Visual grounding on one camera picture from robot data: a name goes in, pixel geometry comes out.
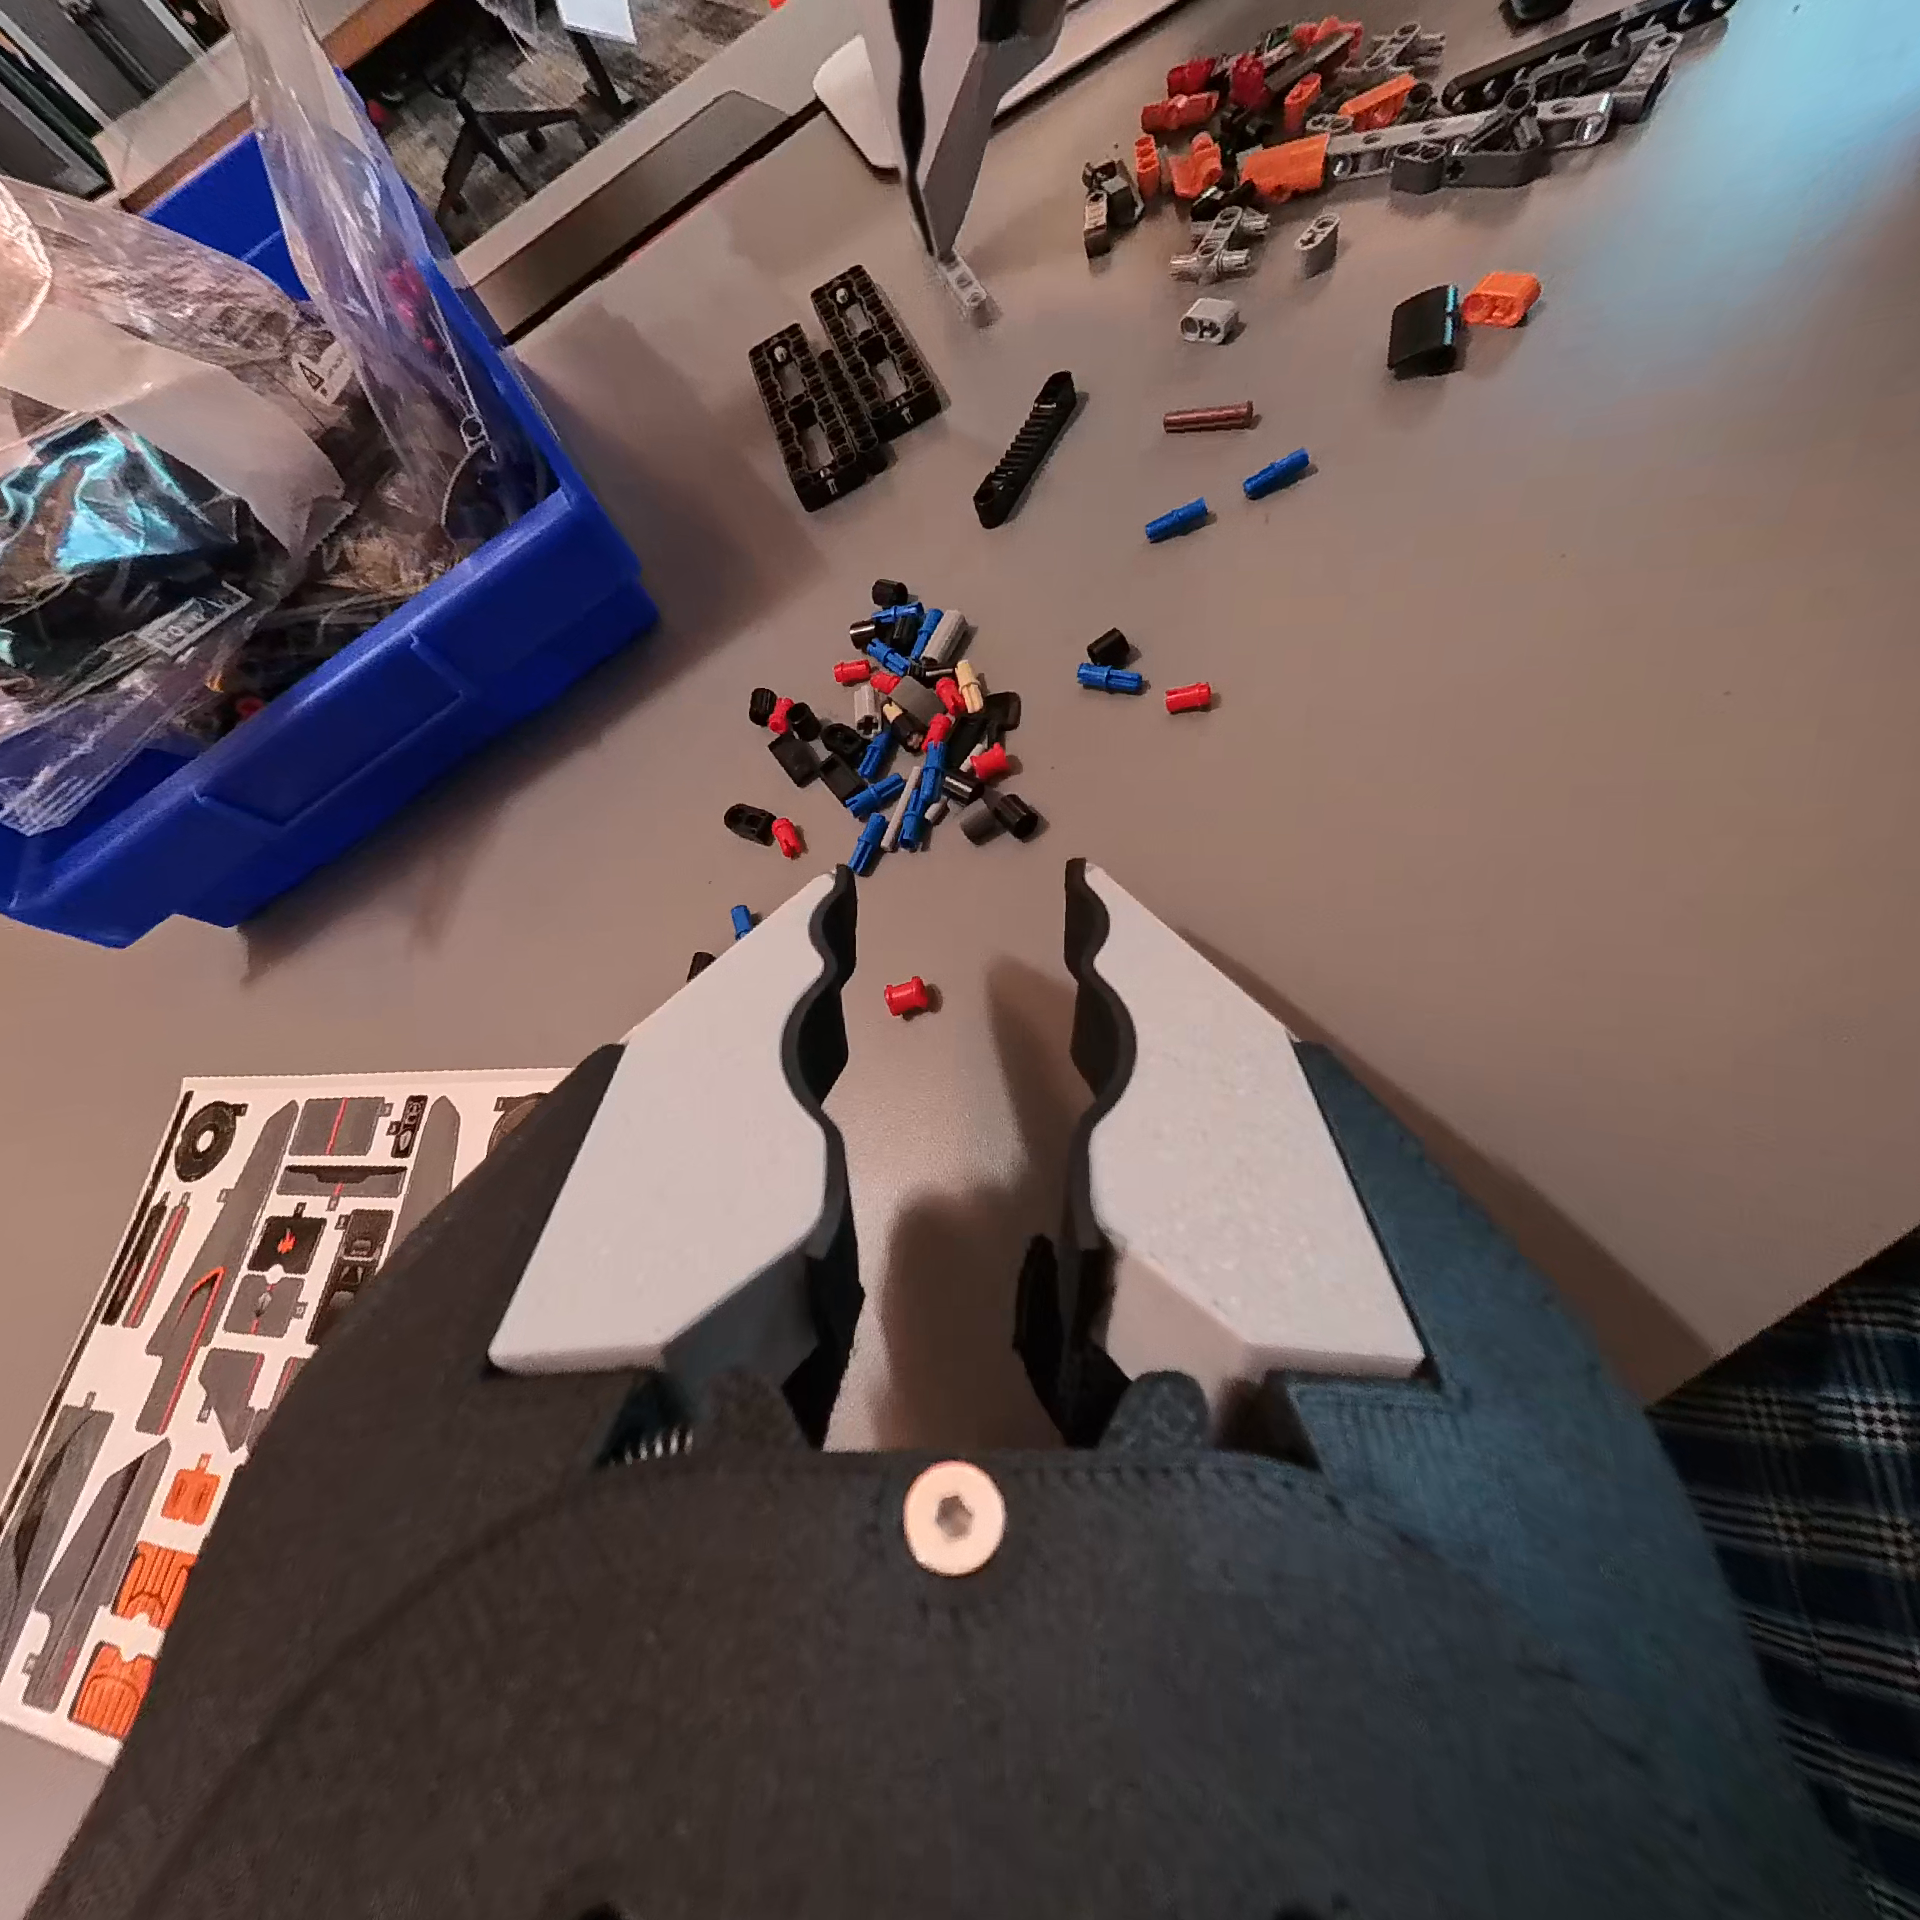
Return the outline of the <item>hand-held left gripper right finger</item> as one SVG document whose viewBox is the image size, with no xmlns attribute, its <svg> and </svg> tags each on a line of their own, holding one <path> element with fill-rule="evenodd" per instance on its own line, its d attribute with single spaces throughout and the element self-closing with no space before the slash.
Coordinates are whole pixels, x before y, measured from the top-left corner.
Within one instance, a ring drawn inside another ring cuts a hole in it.
<svg viewBox="0 0 1920 1920">
<path fill-rule="evenodd" d="M 1087 857 L 1063 959 L 1089 1107 L 1015 1302 L 1059 1436 L 1096 1444 L 1145 1377 L 1191 1380 L 1229 1439 L 1273 1377 L 1415 1380 L 1427 1348 L 1284 1021 Z"/>
</svg>

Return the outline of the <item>heap of mixed lego pieces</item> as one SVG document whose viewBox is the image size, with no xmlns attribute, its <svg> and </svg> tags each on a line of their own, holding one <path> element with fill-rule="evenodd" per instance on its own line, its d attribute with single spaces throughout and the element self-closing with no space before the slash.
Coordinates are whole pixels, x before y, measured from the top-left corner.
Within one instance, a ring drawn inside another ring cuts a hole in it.
<svg viewBox="0 0 1920 1920">
<path fill-rule="evenodd" d="M 1082 173 L 1084 251 L 1105 259 L 1157 207 L 1188 230 L 1226 206 L 1271 215 L 1381 180 L 1391 191 L 1517 189 L 1557 158 L 1647 122 L 1688 44 L 1733 3 L 1499 5 L 1516 34 L 1447 73 L 1419 18 L 1372 29 L 1352 5 L 1284 18 L 1229 54 L 1176 63 L 1131 148 Z"/>
</svg>

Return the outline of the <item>bag of black lego parts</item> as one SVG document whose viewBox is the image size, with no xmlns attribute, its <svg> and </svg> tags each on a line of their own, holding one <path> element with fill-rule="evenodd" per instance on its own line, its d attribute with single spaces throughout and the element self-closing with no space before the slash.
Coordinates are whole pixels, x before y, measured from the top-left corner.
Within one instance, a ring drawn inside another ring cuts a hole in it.
<svg viewBox="0 0 1920 1920">
<path fill-rule="evenodd" d="M 49 423 L 5 470 L 5 700 L 43 716 L 203 665 L 300 567 L 245 499 L 117 421 Z"/>
</svg>

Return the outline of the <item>lego sticker sheet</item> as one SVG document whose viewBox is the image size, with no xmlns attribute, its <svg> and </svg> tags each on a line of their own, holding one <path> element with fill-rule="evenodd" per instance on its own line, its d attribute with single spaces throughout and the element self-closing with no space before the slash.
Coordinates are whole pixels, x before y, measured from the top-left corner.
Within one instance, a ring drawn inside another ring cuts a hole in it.
<svg viewBox="0 0 1920 1920">
<path fill-rule="evenodd" d="M 184 1082 L 5 1486 L 9 1730 L 115 1762 L 274 1410 L 402 1238 L 563 1076 Z"/>
</svg>

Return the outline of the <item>white monitor stand base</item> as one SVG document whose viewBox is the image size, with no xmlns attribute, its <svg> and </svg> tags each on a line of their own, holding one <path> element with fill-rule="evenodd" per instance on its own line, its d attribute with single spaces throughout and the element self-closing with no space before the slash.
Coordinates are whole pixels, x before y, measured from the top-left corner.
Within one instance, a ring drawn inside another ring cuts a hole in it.
<svg viewBox="0 0 1920 1920">
<path fill-rule="evenodd" d="M 1065 83 L 1082 67 L 1100 60 L 1116 44 L 1151 27 L 1154 20 L 1164 18 L 1164 14 L 1180 10 L 1181 5 L 1185 3 L 1069 3 L 1057 45 L 1045 62 L 1005 91 L 994 117 L 1004 118 L 1028 100 L 1043 95 L 1043 91 Z M 866 41 L 863 36 L 845 41 L 818 67 L 811 87 L 831 118 L 855 145 L 865 163 L 885 177 L 896 177 L 896 133 L 888 113 L 880 108 Z"/>
</svg>

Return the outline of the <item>black lego gear rack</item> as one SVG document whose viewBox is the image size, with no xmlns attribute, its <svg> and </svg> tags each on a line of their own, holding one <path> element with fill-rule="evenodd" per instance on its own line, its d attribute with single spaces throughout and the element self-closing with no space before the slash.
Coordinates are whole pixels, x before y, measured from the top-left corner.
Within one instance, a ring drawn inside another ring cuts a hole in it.
<svg viewBox="0 0 1920 1920">
<path fill-rule="evenodd" d="M 1082 395 L 1068 367 L 1047 375 L 1020 430 L 971 494 L 983 530 L 1002 529 L 1020 510 L 1049 453 L 1074 421 L 1080 402 Z"/>
</svg>

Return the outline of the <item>tall clear plastic bag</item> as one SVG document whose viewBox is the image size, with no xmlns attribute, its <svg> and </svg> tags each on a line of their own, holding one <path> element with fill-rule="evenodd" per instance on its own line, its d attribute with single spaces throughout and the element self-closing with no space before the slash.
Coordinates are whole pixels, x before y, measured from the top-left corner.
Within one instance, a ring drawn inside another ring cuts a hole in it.
<svg viewBox="0 0 1920 1920">
<path fill-rule="evenodd" d="M 301 5 L 231 3 L 256 145 L 307 292 L 424 506 L 480 545 L 553 476 L 493 327 Z"/>
</svg>

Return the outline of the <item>person's plaid clothing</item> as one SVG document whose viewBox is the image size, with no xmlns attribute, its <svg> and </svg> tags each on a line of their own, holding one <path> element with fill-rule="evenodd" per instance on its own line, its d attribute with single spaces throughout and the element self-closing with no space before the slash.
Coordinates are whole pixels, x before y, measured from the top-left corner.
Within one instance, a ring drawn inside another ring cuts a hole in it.
<svg viewBox="0 0 1920 1920">
<path fill-rule="evenodd" d="M 1874 1915 L 1917 1915 L 1917 1233 L 1649 1409 Z"/>
</svg>

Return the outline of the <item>black lego frame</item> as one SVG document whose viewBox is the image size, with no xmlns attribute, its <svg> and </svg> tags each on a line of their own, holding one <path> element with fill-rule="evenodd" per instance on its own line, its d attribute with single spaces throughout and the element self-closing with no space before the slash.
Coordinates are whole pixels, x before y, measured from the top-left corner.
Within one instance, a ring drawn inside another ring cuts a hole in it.
<svg viewBox="0 0 1920 1920">
<path fill-rule="evenodd" d="M 877 427 L 833 350 L 800 324 L 749 348 L 762 409 L 804 513 L 821 513 L 885 470 Z"/>
<path fill-rule="evenodd" d="M 899 441 L 944 409 L 930 363 L 865 265 L 815 286 L 809 303 L 877 441 Z"/>
</svg>

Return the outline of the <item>crumpled clear plastic bag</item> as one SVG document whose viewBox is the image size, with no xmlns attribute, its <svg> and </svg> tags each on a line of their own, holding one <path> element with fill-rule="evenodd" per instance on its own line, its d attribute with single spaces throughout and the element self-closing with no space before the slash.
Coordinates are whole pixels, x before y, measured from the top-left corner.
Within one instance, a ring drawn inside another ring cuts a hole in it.
<svg viewBox="0 0 1920 1920">
<path fill-rule="evenodd" d="M 352 510 L 355 375 L 314 308 L 121 207 L 2 182 L 2 434 L 104 415 L 301 556 Z"/>
</svg>

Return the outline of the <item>blue plastic bin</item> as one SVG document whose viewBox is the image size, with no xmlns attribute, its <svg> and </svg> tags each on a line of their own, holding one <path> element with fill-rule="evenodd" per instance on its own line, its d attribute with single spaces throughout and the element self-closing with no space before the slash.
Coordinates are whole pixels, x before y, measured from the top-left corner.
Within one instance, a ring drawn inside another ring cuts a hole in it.
<svg viewBox="0 0 1920 1920">
<path fill-rule="evenodd" d="M 264 273 L 345 348 L 300 278 L 255 134 L 135 218 Z M 5 827 L 8 922 L 109 948 L 169 919 L 235 925 L 653 626 L 634 549 L 498 340 L 553 473 L 540 506 L 488 541 L 455 545 L 352 367 L 352 510 L 297 556 L 279 606 L 319 586 L 409 603 L 201 755 L 144 753 L 75 822 L 40 836 Z"/>
</svg>

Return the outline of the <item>black curved lego panel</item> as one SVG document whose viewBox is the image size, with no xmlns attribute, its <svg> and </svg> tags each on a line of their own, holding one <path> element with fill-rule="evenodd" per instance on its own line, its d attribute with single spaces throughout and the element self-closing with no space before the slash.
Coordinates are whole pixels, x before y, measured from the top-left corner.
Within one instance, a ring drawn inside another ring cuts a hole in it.
<svg viewBox="0 0 1920 1920">
<path fill-rule="evenodd" d="M 1453 281 L 1435 284 L 1397 303 L 1385 346 L 1385 367 L 1399 380 L 1445 378 L 1465 351 L 1463 295 Z"/>
</svg>

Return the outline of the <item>black office chair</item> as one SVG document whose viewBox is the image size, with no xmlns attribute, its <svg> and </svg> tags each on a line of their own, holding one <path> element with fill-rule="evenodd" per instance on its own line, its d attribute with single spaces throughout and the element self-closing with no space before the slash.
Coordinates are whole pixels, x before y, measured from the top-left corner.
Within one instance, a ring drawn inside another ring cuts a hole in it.
<svg viewBox="0 0 1920 1920">
<path fill-rule="evenodd" d="M 529 153 L 545 153 L 548 134 L 560 127 L 575 133 L 586 148 L 595 148 L 603 133 L 621 126 L 639 113 L 639 100 L 621 94 L 600 52 L 596 39 L 580 33 L 568 17 L 564 5 L 482 5 L 497 25 L 508 34 L 524 58 L 553 50 L 564 44 L 584 68 L 586 91 L 569 105 L 480 105 L 473 98 L 473 67 L 480 60 L 477 39 L 472 34 L 435 52 L 424 62 L 420 81 L 426 91 L 453 113 L 457 134 L 439 180 L 437 218 L 464 218 L 472 206 L 467 197 L 473 170 L 484 161 L 512 186 L 522 199 L 538 191 L 536 180 L 522 172 L 515 140 Z"/>
</svg>

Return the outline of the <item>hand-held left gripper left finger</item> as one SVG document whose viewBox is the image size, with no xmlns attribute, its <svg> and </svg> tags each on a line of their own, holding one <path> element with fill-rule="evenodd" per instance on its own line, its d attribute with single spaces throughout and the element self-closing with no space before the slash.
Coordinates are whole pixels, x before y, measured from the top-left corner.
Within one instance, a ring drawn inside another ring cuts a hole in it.
<svg viewBox="0 0 1920 1920">
<path fill-rule="evenodd" d="M 640 1019 L 489 1342 L 509 1377 L 746 1373 L 821 1447 L 865 1290 L 849 1155 L 857 879 L 804 882 Z"/>
</svg>

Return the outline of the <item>grey lego cross connector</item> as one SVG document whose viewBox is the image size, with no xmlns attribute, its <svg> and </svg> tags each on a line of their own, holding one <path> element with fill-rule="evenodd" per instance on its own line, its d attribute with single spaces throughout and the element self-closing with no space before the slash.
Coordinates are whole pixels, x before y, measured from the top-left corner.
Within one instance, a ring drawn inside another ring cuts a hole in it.
<svg viewBox="0 0 1920 1920">
<path fill-rule="evenodd" d="M 1271 222 L 1265 211 L 1226 206 L 1191 234 L 1191 247 L 1168 261 L 1168 274 L 1191 286 L 1212 286 L 1252 269 L 1252 242 L 1263 241 Z"/>
</svg>

